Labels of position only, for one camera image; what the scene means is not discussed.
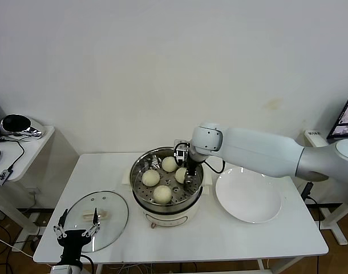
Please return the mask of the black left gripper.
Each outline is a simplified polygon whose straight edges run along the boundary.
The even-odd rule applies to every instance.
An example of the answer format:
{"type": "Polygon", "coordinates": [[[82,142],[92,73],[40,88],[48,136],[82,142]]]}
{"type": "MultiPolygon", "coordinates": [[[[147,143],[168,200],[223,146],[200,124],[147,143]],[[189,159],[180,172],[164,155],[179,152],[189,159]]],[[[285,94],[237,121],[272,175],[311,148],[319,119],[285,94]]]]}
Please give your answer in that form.
{"type": "Polygon", "coordinates": [[[94,210],[92,226],[84,231],[83,229],[64,231],[64,224],[68,214],[65,209],[53,230],[57,236],[58,244],[63,247],[60,262],[58,264],[82,264],[80,256],[82,248],[90,242],[90,236],[95,236],[100,230],[99,215],[97,208],[94,210]]]}

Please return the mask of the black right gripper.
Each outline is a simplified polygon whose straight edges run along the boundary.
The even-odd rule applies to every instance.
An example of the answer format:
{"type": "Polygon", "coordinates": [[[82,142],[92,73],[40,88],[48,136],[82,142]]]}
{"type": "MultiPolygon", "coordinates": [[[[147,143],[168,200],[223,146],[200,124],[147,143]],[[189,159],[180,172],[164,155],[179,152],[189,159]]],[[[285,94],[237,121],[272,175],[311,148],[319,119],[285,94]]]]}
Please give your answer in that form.
{"type": "Polygon", "coordinates": [[[196,186],[198,181],[198,176],[196,174],[196,168],[199,162],[193,159],[187,159],[187,173],[184,175],[184,185],[185,186],[196,186]]]}

